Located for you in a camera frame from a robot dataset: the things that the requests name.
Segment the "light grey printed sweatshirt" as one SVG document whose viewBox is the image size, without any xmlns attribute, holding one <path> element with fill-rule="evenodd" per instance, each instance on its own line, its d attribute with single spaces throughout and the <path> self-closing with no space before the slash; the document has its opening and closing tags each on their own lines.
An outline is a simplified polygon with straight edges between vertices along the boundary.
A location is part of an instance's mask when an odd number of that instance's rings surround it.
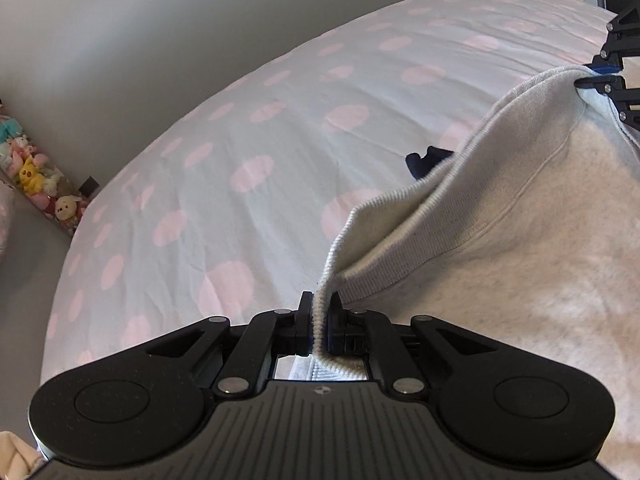
<svg viewBox="0 0 640 480">
<path fill-rule="evenodd" d="M 639 137 L 585 66 L 510 91 L 428 176 L 356 208 L 326 258 L 314 350 L 294 379 L 359 379 L 326 351 L 332 294 L 405 323 L 430 314 L 598 378 L 616 405 L 600 455 L 639 474 Z"/>
</svg>

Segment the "pile of cream clothes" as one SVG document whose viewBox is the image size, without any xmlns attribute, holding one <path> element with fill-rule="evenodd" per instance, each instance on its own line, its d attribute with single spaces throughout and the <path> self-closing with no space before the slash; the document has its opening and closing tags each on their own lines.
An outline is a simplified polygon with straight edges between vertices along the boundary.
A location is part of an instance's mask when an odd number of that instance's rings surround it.
<svg viewBox="0 0 640 480">
<path fill-rule="evenodd" d="M 45 462 L 39 451 L 16 434 L 11 431 L 0 432 L 1 480 L 28 479 Z"/>
</svg>

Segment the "bed with pink-dotted sheet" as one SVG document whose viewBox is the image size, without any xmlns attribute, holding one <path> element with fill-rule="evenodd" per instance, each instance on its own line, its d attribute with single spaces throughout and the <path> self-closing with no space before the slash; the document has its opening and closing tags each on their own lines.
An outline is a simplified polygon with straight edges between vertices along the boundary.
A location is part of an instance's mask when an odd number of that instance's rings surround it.
<svg viewBox="0 0 640 480">
<path fill-rule="evenodd" d="M 611 12 L 577 0 L 405 0 L 211 96 L 92 201 L 56 288 L 51 378 L 191 324 L 314 289 L 350 214 L 455 150 L 511 89 L 591 60 Z"/>
</svg>

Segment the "hanging stuffed toy organizer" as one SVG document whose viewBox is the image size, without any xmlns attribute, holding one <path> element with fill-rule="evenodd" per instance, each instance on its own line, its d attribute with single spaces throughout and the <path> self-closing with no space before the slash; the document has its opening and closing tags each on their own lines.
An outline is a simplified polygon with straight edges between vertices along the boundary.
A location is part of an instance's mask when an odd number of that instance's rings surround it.
<svg viewBox="0 0 640 480">
<path fill-rule="evenodd" d="M 22 125 L 1 107 L 1 175 L 49 220 L 73 236 L 89 205 Z"/>
</svg>

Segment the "black wall socket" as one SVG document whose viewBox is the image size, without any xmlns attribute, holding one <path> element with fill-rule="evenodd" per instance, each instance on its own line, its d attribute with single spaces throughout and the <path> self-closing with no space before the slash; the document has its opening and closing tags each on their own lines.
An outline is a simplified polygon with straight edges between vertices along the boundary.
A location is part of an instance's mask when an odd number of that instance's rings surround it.
<svg viewBox="0 0 640 480">
<path fill-rule="evenodd" d="M 99 192 L 100 184 L 94 177 L 88 177 L 78 188 L 78 191 L 85 198 L 93 198 Z"/>
</svg>

